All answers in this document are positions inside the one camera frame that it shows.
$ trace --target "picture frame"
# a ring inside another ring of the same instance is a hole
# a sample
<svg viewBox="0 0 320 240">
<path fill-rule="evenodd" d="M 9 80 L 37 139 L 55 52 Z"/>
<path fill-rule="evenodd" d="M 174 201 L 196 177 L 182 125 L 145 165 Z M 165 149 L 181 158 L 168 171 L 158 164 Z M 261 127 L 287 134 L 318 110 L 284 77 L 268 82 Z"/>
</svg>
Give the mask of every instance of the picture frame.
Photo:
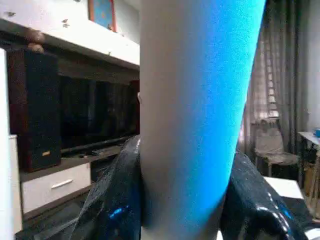
<svg viewBox="0 0 320 240">
<path fill-rule="evenodd" d="M 114 0 L 88 0 L 89 20 L 117 32 Z"/>
</svg>

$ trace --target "curtain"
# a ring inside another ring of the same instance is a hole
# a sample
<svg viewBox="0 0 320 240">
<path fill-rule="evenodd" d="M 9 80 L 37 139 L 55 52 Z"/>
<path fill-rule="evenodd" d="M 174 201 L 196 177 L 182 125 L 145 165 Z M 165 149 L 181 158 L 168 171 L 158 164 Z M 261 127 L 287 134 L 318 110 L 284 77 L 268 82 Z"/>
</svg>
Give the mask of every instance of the curtain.
<svg viewBox="0 0 320 240">
<path fill-rule="evenodd" d="M 268 0 L 255 53 L 238 148 L 254 157 L 257 123 L 277 123 L 284 149 L 299 150 L 307 127 L 308 0 Z"/>
</svg>

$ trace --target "white chair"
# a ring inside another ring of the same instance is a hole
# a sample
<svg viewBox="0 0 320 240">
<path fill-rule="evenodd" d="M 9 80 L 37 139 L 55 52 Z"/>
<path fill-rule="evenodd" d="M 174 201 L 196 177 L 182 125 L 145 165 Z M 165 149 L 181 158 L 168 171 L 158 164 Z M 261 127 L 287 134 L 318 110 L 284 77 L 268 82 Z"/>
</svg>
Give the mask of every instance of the white chair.
<svg viewBox="0 0 320 240">
<path fill-rule="evenodd" d="M 291 166 L 298 164 L 301 171 L 300 158 L 297 155 L 284 151 L 282 135 L 275 124 L 261 120 L 255 138 L 255 166 L 258 159 L 263 159 L 268 164 L 268 177 L 272 177 L 272 165 Z"/>
</svg>

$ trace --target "drawer handle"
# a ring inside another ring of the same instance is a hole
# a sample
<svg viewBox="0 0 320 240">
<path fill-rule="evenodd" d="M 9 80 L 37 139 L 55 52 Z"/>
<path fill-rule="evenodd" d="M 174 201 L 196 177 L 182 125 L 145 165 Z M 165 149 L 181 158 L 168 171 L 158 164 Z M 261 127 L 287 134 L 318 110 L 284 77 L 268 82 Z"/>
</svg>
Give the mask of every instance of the drawer handle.
<svg viewBox="0 0 320 240">
<path fill-rule="evenodd" d="M 57 188 L 60 188 L 60 187 L 62 187 L 62 186 L 64 186 L 64 185 L 67 185 L 67 184 L 72 183 L 72 181 L 73 181 L 72 179 L 69 179 L 69 180 L 66 180 L 66 181 L 60 182 L 60 183 L 58 183 L 58 184 L 52 185 L 51 189 L 57 189 Z"/>
</svg>

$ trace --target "tv screen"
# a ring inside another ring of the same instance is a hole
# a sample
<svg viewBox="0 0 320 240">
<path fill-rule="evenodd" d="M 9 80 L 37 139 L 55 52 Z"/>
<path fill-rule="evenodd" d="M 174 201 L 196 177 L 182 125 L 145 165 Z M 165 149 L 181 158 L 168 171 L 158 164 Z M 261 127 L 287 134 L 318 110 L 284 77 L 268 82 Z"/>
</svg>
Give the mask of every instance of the tv screen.
<svg viewBox="0 0 320 240">
<path fill-rule="evenodd" d="M 62 148 L 137 134 L 136 98 L 130 85 L 60 77 Z"/>
</svg>

